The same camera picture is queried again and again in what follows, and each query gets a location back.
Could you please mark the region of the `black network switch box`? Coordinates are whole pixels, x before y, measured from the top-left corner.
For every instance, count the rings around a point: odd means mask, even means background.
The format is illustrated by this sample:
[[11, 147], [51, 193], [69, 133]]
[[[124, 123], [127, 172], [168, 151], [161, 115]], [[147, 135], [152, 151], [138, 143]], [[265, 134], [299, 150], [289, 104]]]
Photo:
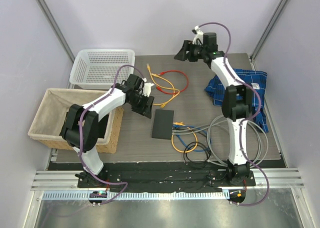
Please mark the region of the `black network switch box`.
[[153, 139], [170, 140], [172, 137], [174, 111], [156, 109], [151, 137]]

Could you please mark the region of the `blue plaid cloth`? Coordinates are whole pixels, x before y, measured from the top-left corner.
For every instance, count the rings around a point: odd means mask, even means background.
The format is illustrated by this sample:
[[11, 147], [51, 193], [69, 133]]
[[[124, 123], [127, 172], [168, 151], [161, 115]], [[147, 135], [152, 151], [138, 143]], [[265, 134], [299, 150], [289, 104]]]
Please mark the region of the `blue plaid cloth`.
[[[265, 132], [268, 133], [267, 117], [264, 111], [265, 108], [265, 91], [267, 87], [268, 74], [264, 71], [254, 71], [246, 69], [234, 69], [235, 73], [245, 83], [251, 85], [259, 94], [261, 99], [261, 108], [259, 114], [253, 121]], [[213, 99], [213, 105], [222, 106], [225, 96], [225, 88], [217, 75], [212, 78], [204, 91]]]

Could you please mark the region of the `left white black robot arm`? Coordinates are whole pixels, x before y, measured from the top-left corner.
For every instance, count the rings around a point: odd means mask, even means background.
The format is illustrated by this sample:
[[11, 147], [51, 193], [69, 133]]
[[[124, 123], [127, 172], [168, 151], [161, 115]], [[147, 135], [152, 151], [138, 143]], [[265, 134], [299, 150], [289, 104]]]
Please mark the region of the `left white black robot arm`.
[[115, 83], [97, 99], [70, 106], [60, 136], [78, 154], [83, 172], [77, 178], [90, 186], [102, 187], [107, 182], [107, 170], [97, 151], [98, 138], [106, 131], [109, 114], [124, 104], [144, 117], [152, 117], [154, 83], [130, 74], [128, 79]]

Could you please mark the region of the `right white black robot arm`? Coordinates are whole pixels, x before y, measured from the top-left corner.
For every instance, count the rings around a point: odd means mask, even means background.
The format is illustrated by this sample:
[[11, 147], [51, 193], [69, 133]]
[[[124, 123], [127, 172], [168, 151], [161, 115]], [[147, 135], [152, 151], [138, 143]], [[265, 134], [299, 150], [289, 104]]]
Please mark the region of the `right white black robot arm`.
[[226, 118], [230, 135], [230, 152], [226, 165], [226, 181], [233, 186], [249, 177], [250, 162], [247, 155], [247, 124], [252, 115], [252, 90], [231, 68], [226, 54], [218, 49], [217, 34], [195, 28], [193, 40], [185, 40], [175, 55], [179, 61], [204, 63], [218, 76], [225, 88], [222, 114]]

